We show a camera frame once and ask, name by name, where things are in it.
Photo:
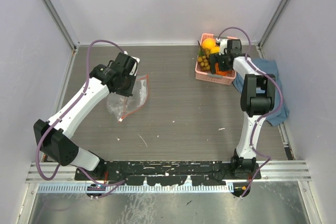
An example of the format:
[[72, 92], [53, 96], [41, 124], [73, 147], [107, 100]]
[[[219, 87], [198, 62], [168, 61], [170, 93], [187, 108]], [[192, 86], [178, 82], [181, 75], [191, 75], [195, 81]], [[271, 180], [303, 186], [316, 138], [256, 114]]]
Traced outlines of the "orange tangerine with leaf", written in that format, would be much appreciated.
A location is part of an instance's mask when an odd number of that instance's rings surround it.
[[222, 71], [219, 69], [219, 64], [215, 63], [215, 74], [220, 76], [227, 76], [229, 74], [229, 71]]

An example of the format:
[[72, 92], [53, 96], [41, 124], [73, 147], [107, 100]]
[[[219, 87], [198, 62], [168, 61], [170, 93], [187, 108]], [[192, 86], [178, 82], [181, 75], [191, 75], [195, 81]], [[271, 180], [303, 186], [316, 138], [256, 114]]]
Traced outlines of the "yellow lemon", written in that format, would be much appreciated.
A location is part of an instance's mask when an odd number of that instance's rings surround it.
[[210, 54], [216, 54], [220, 52], [220, 47], [216, 46], [210, 50]]

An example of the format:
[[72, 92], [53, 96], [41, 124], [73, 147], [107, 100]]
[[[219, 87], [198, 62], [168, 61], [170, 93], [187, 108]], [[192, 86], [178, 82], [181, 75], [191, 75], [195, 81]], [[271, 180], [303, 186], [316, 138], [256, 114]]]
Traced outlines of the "orange fruit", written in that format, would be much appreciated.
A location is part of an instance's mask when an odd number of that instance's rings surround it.
[[204, 50], [211, 50], [216, 47], [216, 40], [214, 38], [206, 38], [202, 41], [201, 46]]

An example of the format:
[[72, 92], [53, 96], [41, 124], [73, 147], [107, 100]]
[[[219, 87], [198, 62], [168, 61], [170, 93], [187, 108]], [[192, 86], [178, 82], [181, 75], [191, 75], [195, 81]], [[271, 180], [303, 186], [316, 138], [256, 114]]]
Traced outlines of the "clear zip bag orange zipper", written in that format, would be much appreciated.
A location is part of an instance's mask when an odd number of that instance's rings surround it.
[[107, 111], [114, 115], [118, 122], [140, 110], [149, 96], [149, 75], [138, 76], [133, 87], [133, 96], [123, 97], [117, 94], [107, 96]]

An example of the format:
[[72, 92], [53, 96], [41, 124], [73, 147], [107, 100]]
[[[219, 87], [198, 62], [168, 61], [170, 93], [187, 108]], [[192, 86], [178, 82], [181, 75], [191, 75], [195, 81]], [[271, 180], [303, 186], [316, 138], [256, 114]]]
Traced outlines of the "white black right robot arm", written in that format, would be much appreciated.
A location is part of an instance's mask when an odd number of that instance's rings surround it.
[[239, 39], [219, 38], [215, 42], [219, 50], [209, 54], [212, 73], [216, 69], [234, 70], [244, 79], [240, 96], [240, 107], [244, 113], [243, 128], [229, 166], [232, 176], [241, 179], [253, 173], [256, 167], [256, 147], [261, 127], [275, 106], [275, 76], [264, 73], [247, 55], [243, 55]]

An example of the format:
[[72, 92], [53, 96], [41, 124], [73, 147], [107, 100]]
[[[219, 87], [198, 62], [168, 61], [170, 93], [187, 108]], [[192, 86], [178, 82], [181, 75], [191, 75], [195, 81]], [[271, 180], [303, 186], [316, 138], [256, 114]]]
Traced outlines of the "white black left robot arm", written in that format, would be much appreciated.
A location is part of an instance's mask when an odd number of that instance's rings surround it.
[[101, 158], [77, 146], [71, 139], [84, 118], [108, 95], [132, 96], [139, 63], [139, 58], [120, 52], [108, 65], [94, 67], [83, 87], [60, 111], [47, 121], [35, 122], [37, 151], [61, 166], [79, 166], [93, 180], [101, 179], [105, 174]]

